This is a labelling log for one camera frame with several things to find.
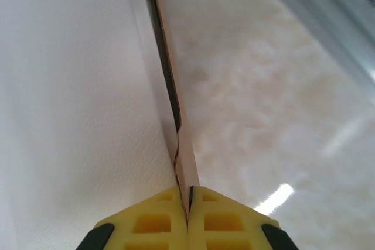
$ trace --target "beige marble surface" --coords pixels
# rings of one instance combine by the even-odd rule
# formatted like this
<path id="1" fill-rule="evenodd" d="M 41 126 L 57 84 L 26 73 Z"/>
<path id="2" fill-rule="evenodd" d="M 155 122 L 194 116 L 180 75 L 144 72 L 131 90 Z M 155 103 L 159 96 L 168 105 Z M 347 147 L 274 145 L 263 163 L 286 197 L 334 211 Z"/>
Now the beige marble surface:
<path id="1" fill-rule="evenodd" d="M 280 0 L 165 1 L 201 184 L 300 249 L 374 249 L 375 109 L 337 62 Z"/>

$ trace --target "marble floor tile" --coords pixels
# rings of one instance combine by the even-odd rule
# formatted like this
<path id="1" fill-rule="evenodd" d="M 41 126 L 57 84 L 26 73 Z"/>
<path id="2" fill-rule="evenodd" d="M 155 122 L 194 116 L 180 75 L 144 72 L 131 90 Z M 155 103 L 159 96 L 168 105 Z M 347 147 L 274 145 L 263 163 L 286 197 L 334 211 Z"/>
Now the marble floor tile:
<path id="1" fill-rule="evenodd" d="M 367 97 L 280 0 L 165 2 L 201 185 L 300 249 L 374 249 Z"/>

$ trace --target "glossy floor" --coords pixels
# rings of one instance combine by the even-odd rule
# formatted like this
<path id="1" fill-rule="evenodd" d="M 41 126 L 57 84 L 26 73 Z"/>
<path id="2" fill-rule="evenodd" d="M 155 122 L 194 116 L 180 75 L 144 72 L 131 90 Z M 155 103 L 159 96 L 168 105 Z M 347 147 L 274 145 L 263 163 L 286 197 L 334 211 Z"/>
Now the glossy floor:
<path id="1" fill-rule="evenodd" d="M 375 108 L 280 0 L 165 0 L 203 186 L 374 249 Z"/>

